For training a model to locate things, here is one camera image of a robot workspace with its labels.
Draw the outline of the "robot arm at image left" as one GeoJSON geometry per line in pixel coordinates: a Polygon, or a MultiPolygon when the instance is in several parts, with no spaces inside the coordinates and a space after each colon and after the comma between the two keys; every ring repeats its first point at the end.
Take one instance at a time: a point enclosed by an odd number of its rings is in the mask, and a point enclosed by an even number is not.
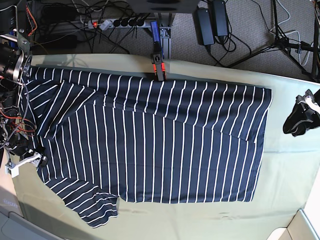
{"type": "Polygon", "coordinates": [[[6,163],[10,175],[26,163],[44,167],[48,162],[43,147],[29,147],[35,126],[27,120],[30,104],[21,107],[23,93],[29,94],[24,80],[30,77],[30,36],[37,27],[27,1],[0,2],[0,152],[20,158],[6,163]]]}

